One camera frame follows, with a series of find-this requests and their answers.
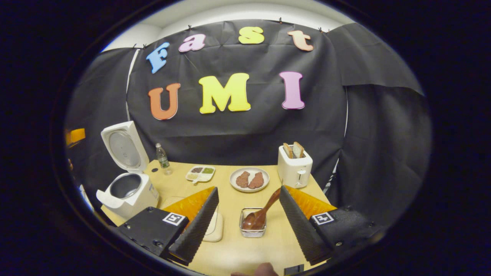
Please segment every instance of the letter m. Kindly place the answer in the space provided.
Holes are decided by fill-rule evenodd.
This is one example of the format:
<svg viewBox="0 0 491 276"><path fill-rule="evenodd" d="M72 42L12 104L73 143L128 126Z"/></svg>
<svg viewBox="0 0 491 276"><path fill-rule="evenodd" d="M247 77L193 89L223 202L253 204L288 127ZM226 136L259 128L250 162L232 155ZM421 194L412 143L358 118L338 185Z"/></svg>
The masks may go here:
<svg viewBox="0 0 491 276"><path fill-rule="evenodd" d="M215 76L203 77L199 84L203 86L203 106L199 109L202 114L214 113L216 108L212 104L215 101L218 109L224 111L228 99L232 98L228 110L230 111L247 111L250 104L247 102L246 82L249 75L246 73L236 73L230 76L225 88Z"/></svg>

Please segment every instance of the orange letter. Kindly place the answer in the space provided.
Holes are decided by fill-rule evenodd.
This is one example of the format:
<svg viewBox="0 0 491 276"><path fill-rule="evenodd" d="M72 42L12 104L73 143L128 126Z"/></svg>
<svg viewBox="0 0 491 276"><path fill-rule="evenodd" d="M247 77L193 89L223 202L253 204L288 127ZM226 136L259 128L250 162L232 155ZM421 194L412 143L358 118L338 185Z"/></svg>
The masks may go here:
<svg viewBox="0 0 491 276"><path fill-rule="evenodd" d="M289 31L287 34L293 37L293 43L300 50L311 51L314 49L314 46L308 45L307 42L305 41L306 39L310 39L310 36L303 34L301 30Z"/></svg>
<svg viewBox="0 0 491 276"><path fill-rule="evenodd" d="M162 87L154 88L148 92L148 96L150 96L150 111L152 115L157 120L167 120L177 113L177 89L179 89L181 85L179 83L173 83L167 85L165 88L169 91L169 109L162 110L160 105L160 94L164 91Z"/></svg>

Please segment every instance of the wooden spoon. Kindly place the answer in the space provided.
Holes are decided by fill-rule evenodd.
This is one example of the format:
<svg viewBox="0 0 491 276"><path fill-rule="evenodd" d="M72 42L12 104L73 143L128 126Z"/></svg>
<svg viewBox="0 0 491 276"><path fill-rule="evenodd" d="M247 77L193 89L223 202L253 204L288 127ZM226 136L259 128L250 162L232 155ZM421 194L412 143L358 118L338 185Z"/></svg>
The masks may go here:
<svg viewBox="0 0 491 276"><path fill-rule="evenodd" d="M266 224L266 212L269 210L271 205L275 203L278 198L279 198L279 192L280 189L276 190L268 200L268 203L266 203L266 206L264 206L263 209L255 212L255 213L250 213L247 215L245 218L244 222L242 223L242 229L244 230L261 230L264 227L264 224Z"/></svg>

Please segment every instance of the blue letter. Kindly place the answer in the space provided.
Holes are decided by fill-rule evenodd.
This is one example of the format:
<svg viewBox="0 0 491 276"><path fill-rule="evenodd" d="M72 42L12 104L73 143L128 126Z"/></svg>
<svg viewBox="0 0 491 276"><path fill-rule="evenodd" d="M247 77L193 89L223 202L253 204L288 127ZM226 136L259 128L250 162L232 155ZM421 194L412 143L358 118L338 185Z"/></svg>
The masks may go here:
<svg viewBox="0 0 491 276"><path fill-rule="evenodd" d="M147 56L147 60L149 60L150 64L152 64L152 74L155 74L155 72L162 68L167 62L164 59L167 57L167 51L165 48L169 47L169 45L170 44L168 42L165 42Z"/></svg>

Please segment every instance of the foam letter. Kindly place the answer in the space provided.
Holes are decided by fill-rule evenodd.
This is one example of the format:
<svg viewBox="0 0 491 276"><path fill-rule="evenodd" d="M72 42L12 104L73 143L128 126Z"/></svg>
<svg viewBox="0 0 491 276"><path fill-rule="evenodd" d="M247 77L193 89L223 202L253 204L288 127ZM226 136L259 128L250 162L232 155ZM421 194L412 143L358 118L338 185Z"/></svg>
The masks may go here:
<svg viewBox="0 0 491 276"><path fill-rule="evenodd" d="M168 42L165 42L147 56L147 60L149 60L152 65L152 74L155 74L155 72L162 68L167 62L165 60L167 57L165 48L169 47L169 45Z"/></svg>
<svg viewBox="0 0 491 276"><path fill-rule="evenodd" d="M259 27L244 27L240 29L239 41L242 44L259 44L264 41L263 29Z"/></svg>
<svg viewBox="0 0 491 276"><path fill-rule="evenodd" d="M306 39L310 39L310 36L303 34L301 30L289 31L288 34L293 37L293 43L300 50L311 51L314 49L314 46L308 45L305 41Z"/></svg>
<svg viewBox="0 0 491 276"><path fill-rule="evenodd" d="M285 82L285 101L281 106L284 109L302 109L305 103L300 99L300 79L302 74L297 72L281 72L279 76Z"/></svg>
<svg viewBox="0 0 491 276"><path fill-rule="evenodd" d="M152 115L157 120L167 120L177 113L177 89L179 89L181 85L179 83L172 83L167 85L165 88L169 91L169 109L162 110L160 105L160 94L164 91L162 87L154 88L148 92L148 96L150 96L150 111Z"/></svg>
<svg viewBox="0 0 491 276"><path fill-rule="evenodd" d="M179 51L185 53L189 50L198 51L205 46L206 35L200 33L188 36L184 39L184 43L179 47Z"/></svg>
<svg viewBox="0 0 491 276"><path fill-rule="evenodd" d="M203 106L199 112L202 114L214 113L216 108L212 104L212 99L215 101L218 109L224 111L227 106L228 99L232 98L228 110L230 111L247 111L250 109L250 104L247 102L246 82L249 75L246 73L236 73L230 76L225 88L215 76L203 77L199 80L199 84L203 86Z"/></svg>

